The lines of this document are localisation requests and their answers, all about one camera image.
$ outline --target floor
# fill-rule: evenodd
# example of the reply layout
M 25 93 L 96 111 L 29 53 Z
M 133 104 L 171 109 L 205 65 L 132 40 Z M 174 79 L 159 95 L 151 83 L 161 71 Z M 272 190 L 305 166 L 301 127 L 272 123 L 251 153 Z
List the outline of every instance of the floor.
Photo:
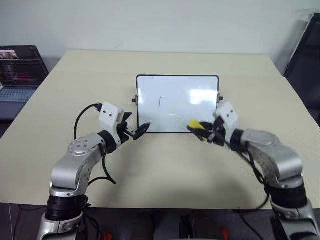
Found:
M 125 240 L 133 223 L 133 220 L 142 209 L 124 208 L 87 208 L 86 214 L 94 217 L 100 224 L 101 229 L 112 231 L 113 240 Z M 2 240 L 12 240 L 12 231 L 16 226 L 19 208 L 16 204 L 0 203 L 0 236 Z M 153 209 L 156 230 L 155 240 L 170 240 L 179 238 L 180 216 L 187 215 L 189 209 Z M 36 239 L 40 220 L 45 208 L 35 211 L 23 211 L 19 224 L 16 227 L 14 240 Z M 230 240 L 258 240 L 258 237 L 244 224 L 239 215 L 232 210 L 203 210 L 211 216 L 219 227 L 229 230 Z M 316 211 L 317 219 L 320 220 L 320 209 Z M 265 240 L 274 240 L 270 217 L 271 210 L 260 210 L 245 215 L 245 219 L 256 229 Z M 88 224 L 90 239 L 95 239 L 96 230 Z

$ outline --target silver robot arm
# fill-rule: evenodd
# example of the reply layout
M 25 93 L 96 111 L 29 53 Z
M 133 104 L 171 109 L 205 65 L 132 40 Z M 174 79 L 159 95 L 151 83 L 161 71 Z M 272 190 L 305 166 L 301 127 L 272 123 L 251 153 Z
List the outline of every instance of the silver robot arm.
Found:
M 240 130 L 237 113 L 230 102 L 220 105 L 214 123 L 193 120 L 188 129 L 201 141 L 227 145 L 239 154 L 247 154 L 257 178 L 271 196 L 273 232 L 279 240 L 320 240 L 320 232 L 311 202 L 307 199 L 300 154 L 280 143 L 272 133 Z M 255 167 L 262 169 L 262 175 Z
M 96 108 L 100 112 L 102 131 L 75 139 L 53 168 L 50 196 L 46 212 L 41 218 L 38 240 L 86 239 L 82 224 L 83 209 L 88 205 L 85 193 L 92 169 L 101 158 L 128 141 L 129 136 L 136 140 L 150 126 L 150 123 L 146 123 L 137 131 L 132 131 L 126 122 L 131 112 L 124 112 L 108 102 L 97 103 Z

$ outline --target table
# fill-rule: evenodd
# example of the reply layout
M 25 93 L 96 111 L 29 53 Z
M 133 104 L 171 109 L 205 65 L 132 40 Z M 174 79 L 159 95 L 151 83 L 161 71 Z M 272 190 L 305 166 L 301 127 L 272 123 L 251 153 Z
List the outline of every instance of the table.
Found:
M 138 74 L 218 75 L 220 93 L 238 112 L 242 129 L 276 134 L 304 157 L 307 195 L 320 207 L 320 132 L 298 95 L 265 55 L 69 50 L 0 140 L 0 202 L 45 205 L 51 171 L 73 140 L 80 111 L 110 102 L 133 112 Z M 88 111 L 78 136 L 99 131 Z M 92 184 L 93 207 L 253 208 L 265 198 L 250 167 L 222 147 L 188 133 L 149 133 L 107 158 L 117 181 Z M 103 176 L 101 162 L 91 179 Z

